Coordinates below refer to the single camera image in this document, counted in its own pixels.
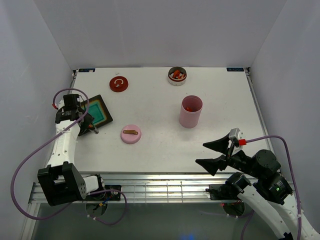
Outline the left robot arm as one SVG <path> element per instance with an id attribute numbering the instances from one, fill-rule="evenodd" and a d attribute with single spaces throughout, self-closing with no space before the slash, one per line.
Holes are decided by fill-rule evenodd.
<path id="1" fill-rule="evenodd" d="M 60 109 L 56 114 L 56 133 L 62 135 L 54 141 L 52 155 L 46 167 L 37 173 L 38 182 L 50 206 L 82 201 L 88 194 L 95 200 L 106 195 L 106 187 L 99 174 L 83 177 L 75 166 L 78 135 L 91 124 L 81 120 L 71 128 L 67 127 L 83 113 L 79 110 Z"/>

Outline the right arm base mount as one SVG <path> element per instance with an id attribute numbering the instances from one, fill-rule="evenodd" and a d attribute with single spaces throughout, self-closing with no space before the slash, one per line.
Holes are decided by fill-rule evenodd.
<path id="1" fill-rule="evenodd" d="M 240 200 L 238 194 L 241 192 L 232 185 L 223 184 L 217 186 L 215 184 L 210 184 L 205 191 L 209 193 L 211 200 Z"/>

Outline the pink cylindrical container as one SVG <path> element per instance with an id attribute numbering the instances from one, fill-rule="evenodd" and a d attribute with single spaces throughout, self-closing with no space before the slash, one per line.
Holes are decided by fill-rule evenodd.
<path id="1" fill-rule="evenodd" d="M 186 107 L 190 107 L 193 112 L 186 110 Z M 195 95 L 186 96 L 181 102 L 179 123 L 182 127 L 192 129 L 198 125 L 199 118 L 202 112 L 203 102 Z"/>

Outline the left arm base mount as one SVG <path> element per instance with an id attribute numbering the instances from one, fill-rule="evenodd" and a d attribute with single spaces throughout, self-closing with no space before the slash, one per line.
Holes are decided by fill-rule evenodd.
<path id="1" fill-rule="evenodd" d="M 122 190 L 121 185 L 105 185 L 104 187 L 94 190 L 93 192 L 99 192 L 102 190 L 109 190 L 109 191 L 102 192 L 99 194 L 90 193 L 90 195 L 86 196 L 85 200 L 105 202 L 105 201 L 119 201 L 121 199 L 122 195 L 118 192 Z"/>

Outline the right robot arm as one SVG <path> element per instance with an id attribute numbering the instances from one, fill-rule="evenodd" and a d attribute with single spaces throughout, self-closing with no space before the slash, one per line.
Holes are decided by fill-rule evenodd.
<path id="1" fill-rule="evenodd" d="M 302 211 L 297 184 L 289 184 L 280 173 L 281 164 L 271 150 L 261 149 L 253 156 L 246 155 L 243 146 L 248 143 L 243 132 L 234 128 L 223 138 L 203 144 L 221 153 L 218 158 L 196 159 L 210 175 L 226 167 L 236 170 L 220 187 L 206 189 L 210 198 L 243 201 L 279 240 L 318 240 L 319 232 Z"/>

